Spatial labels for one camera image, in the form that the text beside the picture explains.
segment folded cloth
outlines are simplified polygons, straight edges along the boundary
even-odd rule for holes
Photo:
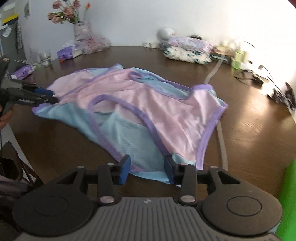
[[[186,61],[190,63],[208,64],[212,57],[208,53],[192,52],[181,47],[171,46],[164,51],[164,55],[170,59]]]
[[[201,53],[210,53],[213,49],[213,46],[200,39],[189,38],[189,37],[170,37],[168,43],[172,46],[181,47],[190,51],[198,51]]]
[[[119,161],[131,156],[134,175],[168,183],[163,157],[203,169],[208,140],[227,105],[210,85],[193,88],[137,68],[84,69],[49,88],[55,105],[33,108],[83,132]]]

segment white wall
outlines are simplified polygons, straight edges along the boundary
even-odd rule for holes
[[[2,7],[0,8],[0,12],[2,12],[2,11],[3,11],[3,8],[5,8],[6,6],[15,3],[15,1],[17,1],[17,0],[7,0],[7,1],[2,5]]]
[[[16,4],[26,53],[32,46],[40,52],[51,49],[56,57],[63,43],[73,38],[72,25],[47,20],[54,0],[30,0],[31,15],[25,19],[26,1]],[[257,56],[255,64],[266,66],[278,83],[291,80],[296,70],[296,9],[288,0],[91,0],[91,4],[87,20],[112,45],[156,41],[156,31],[169,26],[177,35],[200,34],[214,43],[224,36],[245,37],[256,47],[251,53]]]

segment wooden table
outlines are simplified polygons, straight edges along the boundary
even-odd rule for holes
[[[203,83],[216,64],[170,60],[157,49],[111,47],[61,64],[55,60],[51,68],[41,68],[26,80],[47,87],[55,79],[73,71],[110,67],[116,63],[124,68],[146,69],[189,87]],[[210,84],[217,96],[229,105],[221,124],[230,173],[278,197],[285,168],[296,156],[296,125],[287,108],[236,80],[227,64],[222,64]],[[24,154],[45,183],[76,166],[95,169],[112,162],[105,150],[76,129],[57,120],[34,116],[29,107],[18,107],[10,124]],[[212,165],[221,165],[216,131],[205,155],[205,168]],[[198,185],[198,189],[199,199],[205,198],[205,186]],[[117,192],[119,196],[176,197],[178,188],[129,175],[126,185],[118,187]],[[90,187],[89,195],[95,197],[95,187]]]

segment artificial flower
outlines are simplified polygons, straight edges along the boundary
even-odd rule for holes
[[[52,22],[53,23],[60,23],[62,21],[61,17],[53,17]]]
[[[52,8],[59,9],[62,6],[62,3],[58,0],[52,4]]]
[[[52,12],[49,12],[49,13],[47,14],[47,17],[48,17],[48,20],[52,20],[52,19],[55,17],[55,14],[52,13]]]
[[[65,13],[65,17],[71,18],[73,17],[73,8],[72,7],[65,7],[63,10]]]
[[[81,7],[80,2],[79,2],[78,0],[74,0],[74,2],[73,2],[73,7],[74,7],[75,9],[80,8],[80,7]]]

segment human hand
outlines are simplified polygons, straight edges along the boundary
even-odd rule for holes
[[[13,115],[14,109],[16,105],[14,105],[6,114],[2,115],[0,118],[0,129],[3,129],[6,124],[9,122],[10,118]]]

